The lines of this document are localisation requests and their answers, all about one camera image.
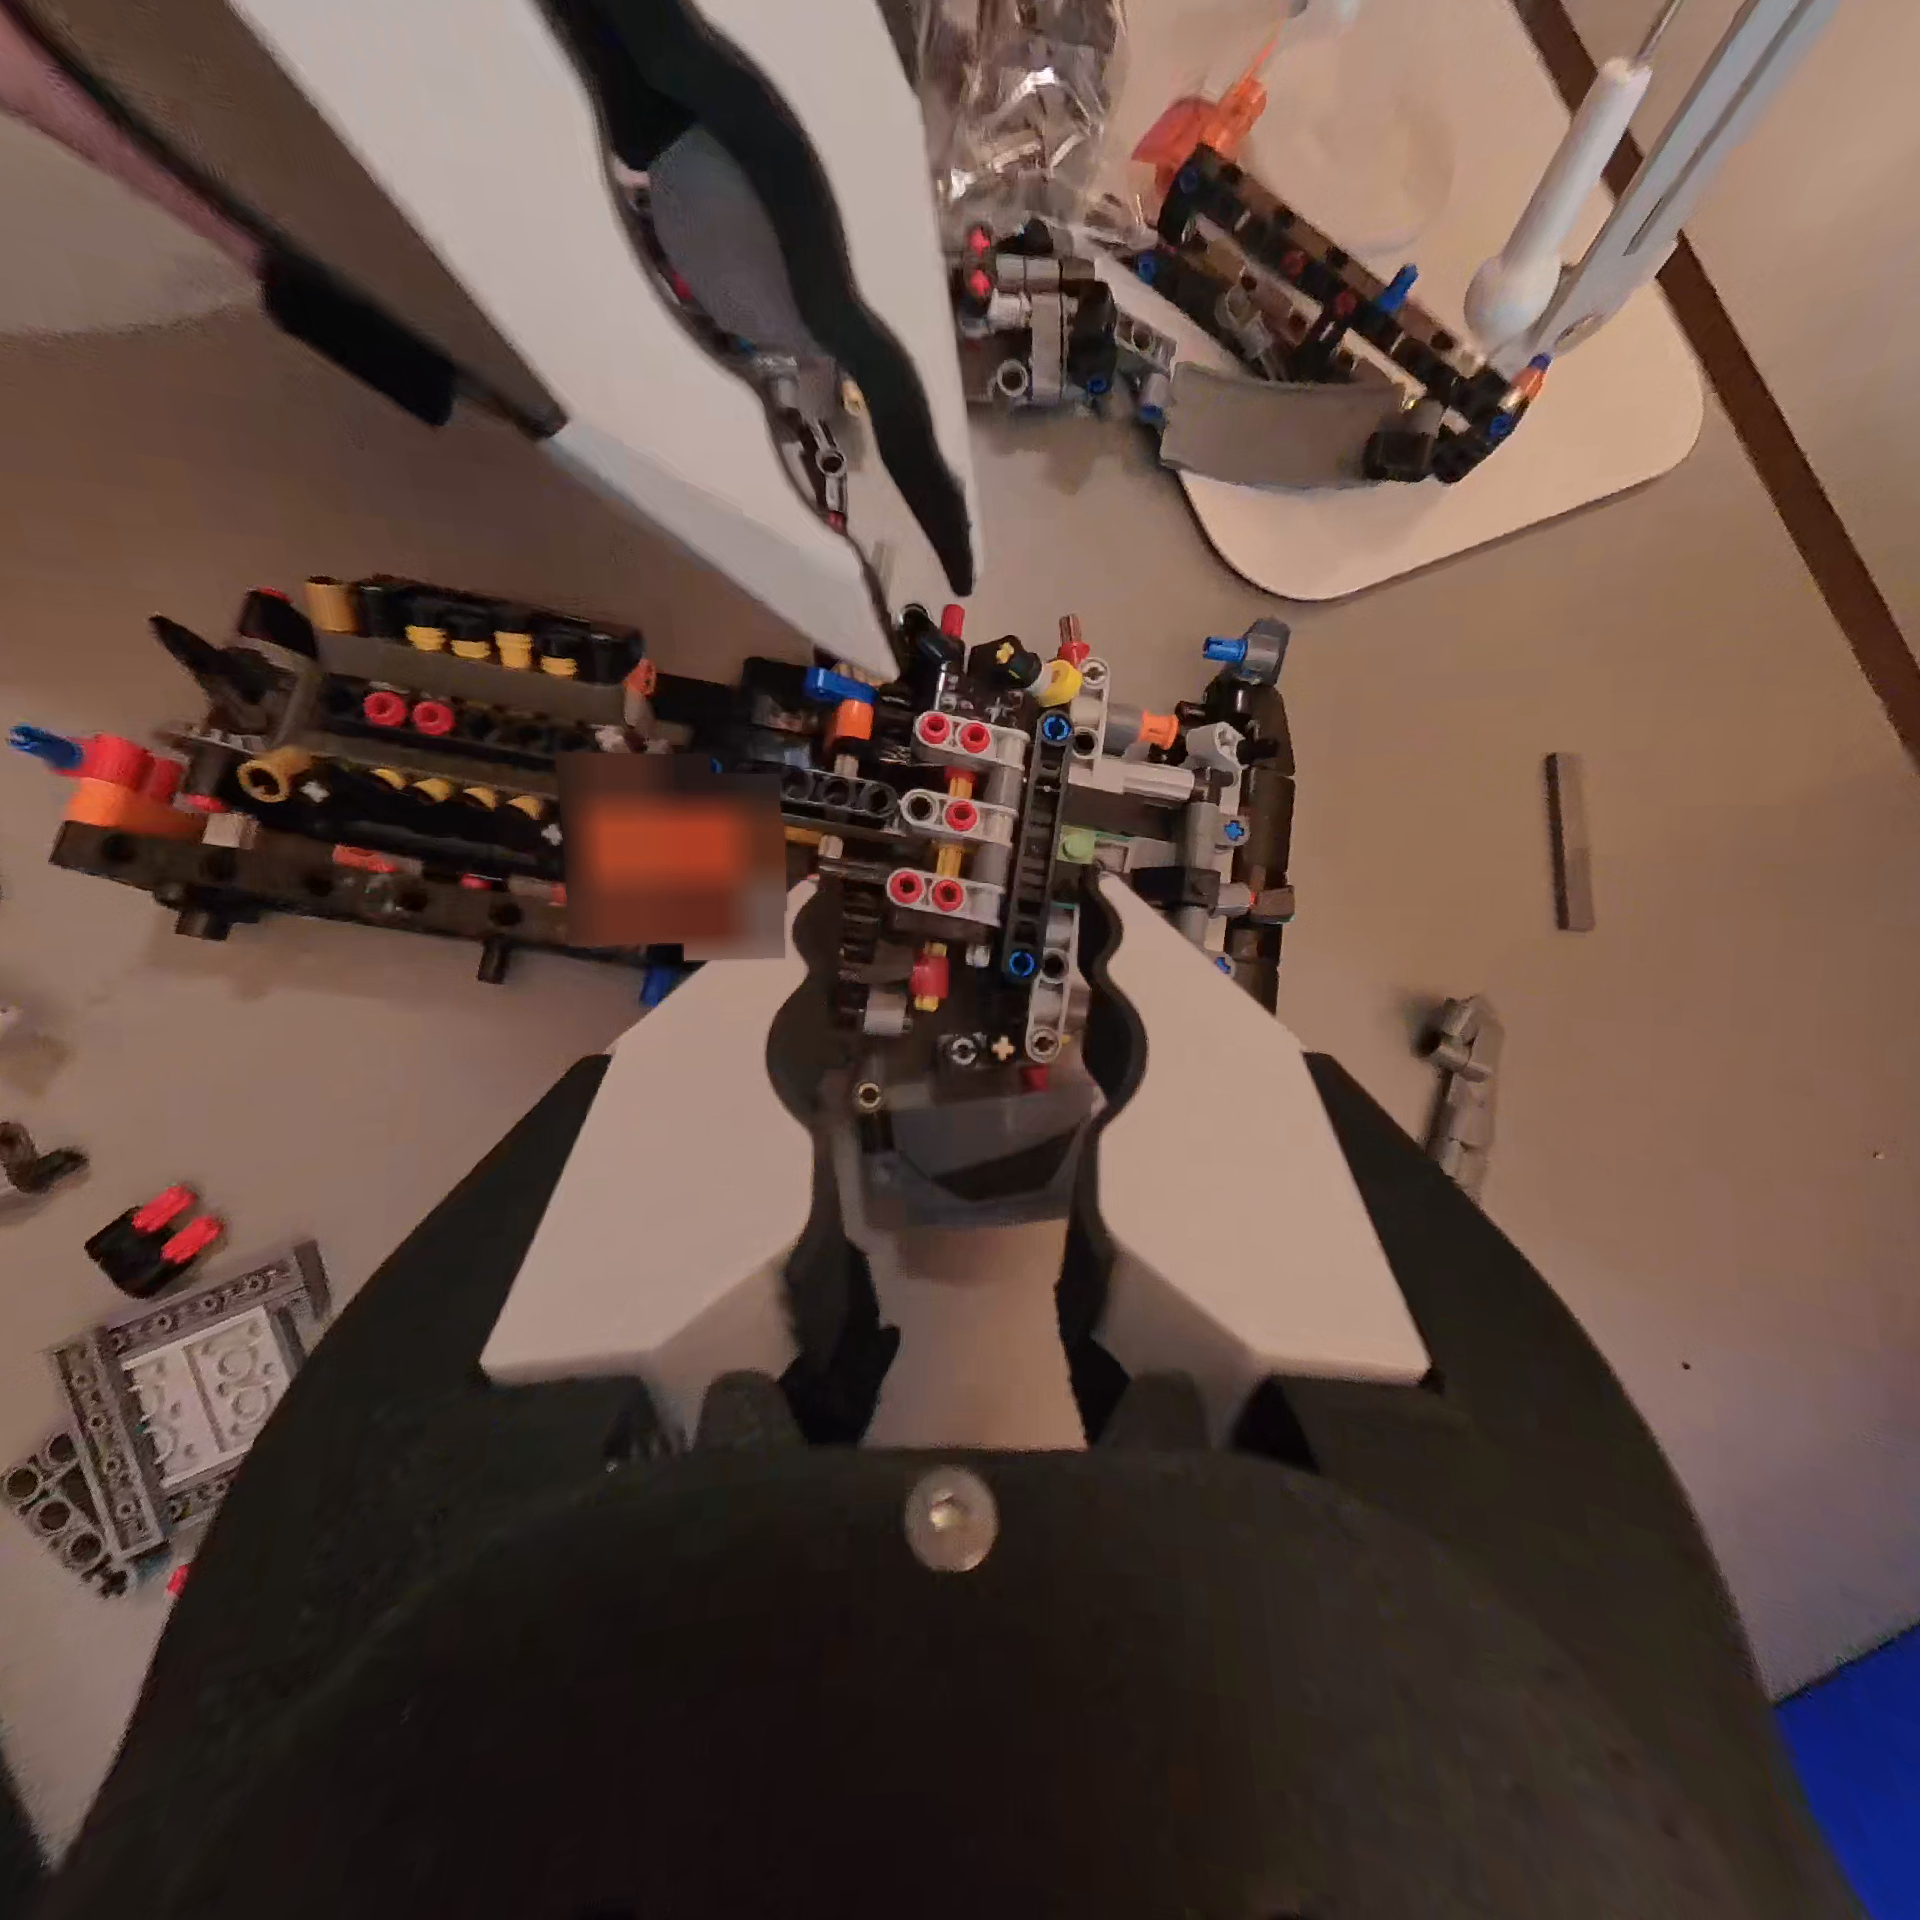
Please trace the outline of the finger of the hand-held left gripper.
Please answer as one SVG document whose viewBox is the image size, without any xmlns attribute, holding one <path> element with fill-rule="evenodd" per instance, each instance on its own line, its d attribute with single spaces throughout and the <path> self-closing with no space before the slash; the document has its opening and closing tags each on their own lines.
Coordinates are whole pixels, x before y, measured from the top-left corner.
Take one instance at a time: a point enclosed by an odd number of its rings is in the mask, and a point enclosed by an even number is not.
<svg viewBox="0 0 1920 1920">
<path fill-rule="evenodd" d="M 972 441 L 926 122 L 880 4 L 662 4 L 660 93 L 747 171 L 802 317 L 956 594 L 979 577 Z"/>
<path fill-rule="evenodd" d="M 557 401 L 549 454 L 812 644 L 885 671 L 863 554 L 783 467 L 755 387 L 692 336 L 636 251 L 587 86 L 544 12 L 236 12 Z"/>
</svg>

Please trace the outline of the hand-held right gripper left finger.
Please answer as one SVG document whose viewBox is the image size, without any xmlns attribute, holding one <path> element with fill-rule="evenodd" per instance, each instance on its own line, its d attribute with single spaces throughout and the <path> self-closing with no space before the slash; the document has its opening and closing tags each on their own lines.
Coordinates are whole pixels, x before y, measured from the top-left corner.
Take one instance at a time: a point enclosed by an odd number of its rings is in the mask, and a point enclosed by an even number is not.
<svg viewBox="0 0 1920 1920">
<path fill-rule="evenodd" d="M 706 1389 L 832 1356 L 832 1181 L 771 1067 L 816 898 L 787 893 L 780 954 L 704 964 L 607 1052 L 482 1348 L 493 1384 Z"/>
</svg>

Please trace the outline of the grey lego piece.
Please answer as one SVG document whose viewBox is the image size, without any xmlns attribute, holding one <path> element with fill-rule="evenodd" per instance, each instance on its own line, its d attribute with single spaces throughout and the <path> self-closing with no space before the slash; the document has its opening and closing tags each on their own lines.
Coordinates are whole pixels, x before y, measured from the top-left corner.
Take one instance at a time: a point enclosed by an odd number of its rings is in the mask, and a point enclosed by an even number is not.
<svg viewBox="0 0 1920 1920">
<path fill-rule="evenodd" d="M 684 322 L 755 391 L 783 467 L 812 492 L 818 516 L 844 533 L 844 369 L 802 317 L 773 219 L 747 171 L 708 129 L 692 127 L 649 162 L 629 200 Z"/>
</svg>

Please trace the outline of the dark grey curved lego panel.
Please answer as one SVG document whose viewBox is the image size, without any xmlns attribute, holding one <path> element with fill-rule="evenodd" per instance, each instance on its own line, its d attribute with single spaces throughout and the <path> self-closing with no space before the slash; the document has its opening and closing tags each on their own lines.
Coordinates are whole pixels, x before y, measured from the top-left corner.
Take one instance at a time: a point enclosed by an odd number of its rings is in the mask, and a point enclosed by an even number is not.
<svg viewBox="0 0 1920 1920">
<path fill-rule="evenodd" d="M 829 1130 L 861 1232 L 1024 1228 L 1065 1218 L 1104 1094 L 1078 1061 L 849 1080 Z"/>
<path fill-rule="evenodd" d="M 1448 406 L 1374 371 L 1284 383 L 1185 360 L 1162 410 L 1162 464 L 1265 492 L 1418 484 L 1445 430 Z"/>
</svg>

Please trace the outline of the lego car chassis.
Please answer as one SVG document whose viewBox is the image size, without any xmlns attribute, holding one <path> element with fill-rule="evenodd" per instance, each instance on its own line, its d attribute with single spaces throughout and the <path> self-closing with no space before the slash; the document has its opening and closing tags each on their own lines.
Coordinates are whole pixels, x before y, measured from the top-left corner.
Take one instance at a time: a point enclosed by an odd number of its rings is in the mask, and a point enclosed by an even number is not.
<svg viewBox="0 0 1920 1920">
<path fill-rule="evenodd" d="M 476 949 L 494 985 L 526 952 L 618 965 L 642 1004 L 718 944 L 618 949 L 569 923 L 564 779 L 659 767 L 692 816 L 632 878 L 721 904 L 747 829 L 718 787 L 779 809 L 791 882 L 822 882 L 837 1024 L 915 1071 L 1043 1086 L 1084 1026 L 1080 904 L 1132 886 L 1272 1004 L 1294 909 L 1294 761 L 1282 621 L 1209 636 L 1206 685 L 1124 702 L 1065 617 L 1051 654 L 964 641 L 911 603 L 880 671 L 818 654 L 669 672 L 632 626 L 396 574 L 246 595 L 232 636 L 150 617 L 200 696 L 154 743 L 16 727 L 66 785 L 54 859 L 139 887 L 190 937 L 265 917 L 385 927 Z"/>
</svg>

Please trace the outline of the clear bag of lego parts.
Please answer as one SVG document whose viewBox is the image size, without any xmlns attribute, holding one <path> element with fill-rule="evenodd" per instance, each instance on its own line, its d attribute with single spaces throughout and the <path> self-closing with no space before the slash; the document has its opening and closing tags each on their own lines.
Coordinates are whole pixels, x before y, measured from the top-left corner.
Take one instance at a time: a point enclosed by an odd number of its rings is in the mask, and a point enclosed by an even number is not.
<svg viewBox="0 0 1920 1920">
<path fill-rule="evenodd" d="M 1139 198 L 1110 165 L 1107 130 L 1130 75 L 1120 3 L 892 4 L 946 257 L 974 229 L 1030 223 L 1130 249 Z"/>
</svg>

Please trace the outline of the grey lego assembly red axles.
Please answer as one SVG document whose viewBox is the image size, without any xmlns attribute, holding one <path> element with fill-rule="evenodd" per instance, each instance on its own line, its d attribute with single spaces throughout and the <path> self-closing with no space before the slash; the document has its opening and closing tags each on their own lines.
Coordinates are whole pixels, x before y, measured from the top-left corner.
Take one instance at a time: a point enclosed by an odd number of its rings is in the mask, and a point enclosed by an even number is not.
<svg viewBox="0 0 1920 1920">
<path fill-rule="evenodd" d="M 951 278 L 962 387 L 1003 412 L 1127 409 L 1162 428 L 1177 344 L 1132 315 L 1091 257 L 1033 222 L 1016 233 L 964 228 Z"/>
</svg>

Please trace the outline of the orange lego seat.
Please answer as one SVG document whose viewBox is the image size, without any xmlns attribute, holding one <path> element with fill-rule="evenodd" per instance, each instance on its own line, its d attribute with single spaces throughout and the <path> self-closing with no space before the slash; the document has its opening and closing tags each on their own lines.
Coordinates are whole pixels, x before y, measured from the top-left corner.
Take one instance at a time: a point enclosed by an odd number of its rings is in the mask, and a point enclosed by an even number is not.
<svg viewBox="0 0 1920 1920">
<path fill-rule="evenodd" d="M 1236 159 L 1267 110 L 1267 91 L 1259 70 L 1250 68 L 1221 94 L 1187 94 L 1171 104 L 1139 136 L 1132 162 L 1153 169 L 1162 191 L 1203 148 L 1228 162 Z"/>
</svg>

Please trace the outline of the dark grey flat lego tile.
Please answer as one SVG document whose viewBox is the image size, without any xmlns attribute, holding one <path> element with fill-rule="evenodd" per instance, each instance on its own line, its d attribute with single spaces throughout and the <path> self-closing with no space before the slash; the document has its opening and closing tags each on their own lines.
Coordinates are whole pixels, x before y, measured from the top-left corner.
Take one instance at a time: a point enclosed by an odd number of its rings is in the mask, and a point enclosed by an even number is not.
<svg viewBox="0 0 1920 1920">
<path fill-rule="evenodd" d="M 1545 761 L 1548 863 L 1554 924 L 1567 933 L 1596 929 L 1591 822 L 1582 758 L 1554 751 Z"/>
</svg>

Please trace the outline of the black lego connector two red pins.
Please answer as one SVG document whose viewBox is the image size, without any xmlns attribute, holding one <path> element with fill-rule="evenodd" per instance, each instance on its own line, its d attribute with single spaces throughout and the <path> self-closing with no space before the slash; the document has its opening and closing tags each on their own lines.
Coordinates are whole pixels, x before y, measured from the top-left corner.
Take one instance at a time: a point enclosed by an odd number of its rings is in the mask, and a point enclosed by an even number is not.
<svg viewBox="0 0 1920 1920">
<path fill-rule="evenodd" d="M 149 1300 L 178 1284 L 227 1232 L 229 1221 L 205 1210 L 196 1186 L 172 1184 L 91 1234 L 84 1255 L 120 1294 Z"/>
</svg>

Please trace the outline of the white lamp base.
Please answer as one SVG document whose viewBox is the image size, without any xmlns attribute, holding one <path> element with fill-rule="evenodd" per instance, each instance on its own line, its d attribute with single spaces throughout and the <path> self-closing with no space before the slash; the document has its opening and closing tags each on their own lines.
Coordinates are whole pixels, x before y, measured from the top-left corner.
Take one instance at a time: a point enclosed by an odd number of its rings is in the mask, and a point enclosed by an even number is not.
<svg viewBox="0 0 1920 1920">
<path fill-rule="evenodd" d="M 1405 265 L 1448 328 L 1507 238 L 1571 122 L 1515 4 L 1127 4 L 1127 73 L 1104 182 L 1175 100 L 1217 94 L 1265 52 L 1267 107 L 1241 164 L 1381 278 Z M 1292 602 L 1379 587 L 1680 467 L 1706 416 L 1702 376 L 1659 286 L 1557 359 L 1515 441 L 1461 484 L 1274 492 L 1184 472 L 1220 557 Z"/>
</svg>

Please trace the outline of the silver metal bar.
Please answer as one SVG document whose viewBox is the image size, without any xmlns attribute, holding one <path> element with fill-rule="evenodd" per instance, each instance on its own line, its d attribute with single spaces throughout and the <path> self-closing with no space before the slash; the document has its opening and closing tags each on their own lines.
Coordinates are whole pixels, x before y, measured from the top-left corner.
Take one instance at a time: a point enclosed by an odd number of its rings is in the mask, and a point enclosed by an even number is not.
<svg viewBox="0 0 1920 1920">
<path fill-rule="evenodd" d="M 1695 205 L 1833 24 L 1836 3 L 1738 4 L 1628 187 L 1616 190 L 1596 235 L 1572 254 L 1681 10 L 1661 4 L 1628 54 L 1603 59 L 1507 240 L 1473 278 L 1468 322 L 1510 369 L 1577 349 L 1661 272 Z"/>
</svg>

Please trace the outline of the blue sheet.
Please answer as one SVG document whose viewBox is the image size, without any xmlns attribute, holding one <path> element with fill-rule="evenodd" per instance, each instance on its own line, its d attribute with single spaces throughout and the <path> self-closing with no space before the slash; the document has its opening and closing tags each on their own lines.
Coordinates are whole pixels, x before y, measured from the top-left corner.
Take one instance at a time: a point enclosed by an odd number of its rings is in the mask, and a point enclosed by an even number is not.
<svg viewBox="0 0 1920 1920">
<path fill-rule="evenodd" d="M 1822 1834 L 1876 1918 L 1919 1915 L 1919 1627 L 1775 1710 Z"/>
</svg>

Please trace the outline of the black lego frame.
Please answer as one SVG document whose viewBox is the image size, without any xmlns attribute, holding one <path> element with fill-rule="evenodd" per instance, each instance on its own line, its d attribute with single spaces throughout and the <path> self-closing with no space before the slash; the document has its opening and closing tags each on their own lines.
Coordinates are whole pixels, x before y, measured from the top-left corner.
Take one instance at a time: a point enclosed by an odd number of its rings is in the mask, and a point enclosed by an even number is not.
<svg viewBox="0 0 1920 1920">
<path fill-rule="evenodd" d="M 1500 371 L 1414 297 L 1418 267 L 1376 274 L 1221 148 L 1198 144 L 1162 194 L 1133 272 L 1289 397 L 1366 401 L 1348 470 L 1452 485 L 1500 454 L 1537 399 L 1548 357 Z"/>
</svg>

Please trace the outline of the grey square lego frame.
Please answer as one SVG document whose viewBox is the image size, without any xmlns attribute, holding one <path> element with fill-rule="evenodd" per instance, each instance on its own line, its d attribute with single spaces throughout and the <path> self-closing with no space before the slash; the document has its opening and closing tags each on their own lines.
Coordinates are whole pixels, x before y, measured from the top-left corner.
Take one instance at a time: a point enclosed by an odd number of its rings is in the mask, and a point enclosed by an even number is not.
<svg viewBox="0 0 1920 1920">
<path fill-rule="evenodd" d="M 4 1511 L 84 1589 L 124 1597 L 213 1519 L 328 1320 L 324 1250 L 299 1239 L 54 1344 L 61 1416 L 4 1465 Z"/>
</svg>

